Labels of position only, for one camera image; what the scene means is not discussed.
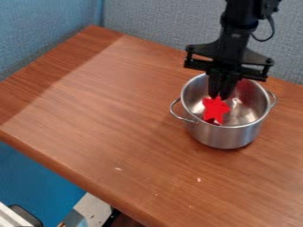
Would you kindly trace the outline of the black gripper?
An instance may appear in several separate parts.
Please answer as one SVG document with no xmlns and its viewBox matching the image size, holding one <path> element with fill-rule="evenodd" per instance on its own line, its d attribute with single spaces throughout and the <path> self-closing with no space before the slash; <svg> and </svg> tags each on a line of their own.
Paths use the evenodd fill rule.
<svg viewBox="0 0 303 227">
<path fill-rule="evenodd" d="M 218 38 L 210 43 L 185 46 L 186 56 L 182 66 L 208 74 L 208 94 L 216 98 L 220 91 L 221 100 L 228 99 L 240 78 L 265 81 L 269 67 L 274 61 L 246 48 L 252 29 L 221 29 Z M 220 73 L 224 73 L 220 85 Z"/>
</svg>

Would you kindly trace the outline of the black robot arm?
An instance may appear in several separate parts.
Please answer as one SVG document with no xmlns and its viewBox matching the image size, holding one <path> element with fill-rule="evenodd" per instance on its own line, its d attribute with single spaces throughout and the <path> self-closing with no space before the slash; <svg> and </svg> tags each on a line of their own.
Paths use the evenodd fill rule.
<svg viewBox="0 0 303 227">
<path fill-rule="evenodd" d="M 185 46 L 182 66 L 205 71 L 210 98 L 228 99 L 241 79 L 266 80 L 274 61 L 246 45 L 249 38 L 265 42 L 274 35 L 272 14 L 278 3 L 280 0 L 225 0 L 217 39 Z"/>
</svg>

